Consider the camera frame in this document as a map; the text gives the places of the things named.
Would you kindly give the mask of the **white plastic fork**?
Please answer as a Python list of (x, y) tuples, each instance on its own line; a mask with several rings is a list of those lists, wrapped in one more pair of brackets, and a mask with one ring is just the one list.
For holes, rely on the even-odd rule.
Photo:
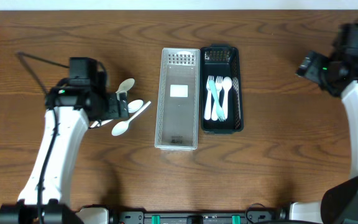
[(206, 90), (207, 90), (207, 98), (206, 98), (206, 104), (205, 104), (205, 109), (204, 109), (204, 119), (205, 120), (210, 120), (211, 119), (211, 98), (212, 98), (212, 94), (211, 94), (211, 88), (209, 86), (209, 80), (213, 80), (213, 76), (209, 76), (208, 77), (208, 81), (206, 82)]
[(219, 121), (224, 121), (224, 111), (222, 109), (222, 106), (220, 105), (220, 91), (222, 90), (222, 83), (223, 83), (223, 77), (216, 77), (215, 81), (210, 81), (210, 87), (211, 87), (211, 92), (213, 94), (213, 98), (214, 98), (214, 107), (215, 107), (215, 114), (216, 117)]

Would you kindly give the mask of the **mint green plastic fork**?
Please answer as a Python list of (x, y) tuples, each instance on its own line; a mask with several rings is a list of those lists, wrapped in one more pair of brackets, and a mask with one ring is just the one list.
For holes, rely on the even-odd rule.
[(211, 118), (216, 121), (217, 119), (221, 122), (225, 121), (224, 111), (220, 105), (219, 94), (222, 89), (223, 77), (216, 77), (215, 80), (210, 78), (208, 85), (211, 90), (211, 94), (214, 98), (214, 105), (211, 112)]

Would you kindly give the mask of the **white thick plastic spoon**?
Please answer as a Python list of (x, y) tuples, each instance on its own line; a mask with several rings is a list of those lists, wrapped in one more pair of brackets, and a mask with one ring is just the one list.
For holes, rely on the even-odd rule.
[(228, 117), (228, 98), (229, 98), (229, 90), (232, 87), (232, 80), (230, 77), (225, 77), (223, 79), (223, 90), (224, 90), (224, 98), (223, 98), (223, 111), (224, 111), (224, 118), (227, 119)]

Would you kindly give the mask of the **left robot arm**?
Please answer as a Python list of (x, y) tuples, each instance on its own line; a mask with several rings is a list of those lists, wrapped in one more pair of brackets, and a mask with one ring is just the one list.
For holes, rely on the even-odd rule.
[(89, 129), (113, 119), (128, 118), (143, 105), (127, 102), (124, 90), (54, 87), (45, 99), (45, 129), (32, 173), (17, 203), (3, 204), (0, 223), (118, 223), (104, 205), (73, 211), (72, 175), (82, 139)]

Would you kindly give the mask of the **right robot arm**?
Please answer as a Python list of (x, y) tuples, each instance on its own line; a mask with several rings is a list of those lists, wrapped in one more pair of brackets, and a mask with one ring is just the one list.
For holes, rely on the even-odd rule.
[(287, 218), (296, 223), (358, 223), (358, 50), (330, 57), (310, 52), (296, 74), (341, 99), (349, 124), (351, 168), (349, 180), (329, 189), (319, 202), (291, 204)]

